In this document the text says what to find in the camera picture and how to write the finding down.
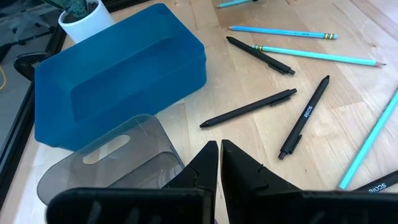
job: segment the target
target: clear plastic bin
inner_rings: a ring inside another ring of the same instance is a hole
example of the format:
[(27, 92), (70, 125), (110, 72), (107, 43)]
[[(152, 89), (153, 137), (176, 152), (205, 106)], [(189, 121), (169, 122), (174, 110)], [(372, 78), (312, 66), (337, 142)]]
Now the clear plastic bin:
[(205, 62), (203, 44), (164, 4), (154, 4), (36, 68), (35, 138), (79, 150), (201, 88)]
[[(123, 145), (120, 136), (128, 142)], [(112, 144), (103, 147), (107, 142)], [(76, 187), (160, 189), (183, 168), (159, 121), (139, 115), (52, 166), (40, 179), (37, 195), (48, 205)]]

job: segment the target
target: cable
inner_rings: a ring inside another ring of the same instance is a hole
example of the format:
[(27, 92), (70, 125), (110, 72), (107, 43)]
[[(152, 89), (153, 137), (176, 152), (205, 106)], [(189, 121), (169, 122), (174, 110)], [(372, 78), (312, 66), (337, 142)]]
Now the cable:
[(0, 65), (0, 72), (2, 73), (2, 77), (4, 79), (4, 82), (2, 83), (2, 85), (0, 86), (0, 90), (2, 90), (7, 83), (7, 78), (6, 78), (6, 73), (4, 72), (4, 70), (2, 69), (1, 65)]

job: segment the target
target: wooden desk surface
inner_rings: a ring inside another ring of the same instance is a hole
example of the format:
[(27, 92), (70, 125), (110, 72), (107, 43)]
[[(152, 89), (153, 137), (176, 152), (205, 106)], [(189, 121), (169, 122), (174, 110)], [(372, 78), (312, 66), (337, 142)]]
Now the wooden desk surface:
[[(113, 14), (117, 21), (160, 1)], [(333, 190), (398, 85), (398, 2), (396, 0), (259, 0), (216, 9), (219, 0), (164, 0), (206, 47), (206, 85), (161, 111), (157, 117), (184, 163), (209, 140), (230, 139), (267, 168), (301, 189)], [(338, 40), (233, 32), (228, 26), (332, 32)], [(289, 55), (269, 54), (291, 66), (291, 77), (227, 43), (231, 35), (248, 44), (373, 58), (374, 68)], [(70, 39), (65, 48), (72, 44)], [(319, 81), (330, 84), (302, 134), (293, 156), (279, 149)], [(292, 99), (207, 130), (199, 124), (221, 113), (287, 88)], [(398, 169), (398, 110), (395, 110), (349, 189)], [(45, 205), (36, 194), (44, 172), (70, 152), (36, 142), (33, 135), (1, 210), (0, 223), (44, 223)], [(398, 185), (385, 192), (398, 192)], [(219, 181), (216, 218), (228, 223)]]

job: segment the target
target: blue plastic bin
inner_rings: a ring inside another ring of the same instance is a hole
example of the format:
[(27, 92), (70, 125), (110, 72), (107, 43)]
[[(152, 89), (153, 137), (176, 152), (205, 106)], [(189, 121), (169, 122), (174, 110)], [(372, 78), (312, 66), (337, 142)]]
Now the blue plastic bin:
[(79, 150), (201, 88), (205, 62), (203, 44), (164, 4), (154, 4), (36, 68), (35, 138)]

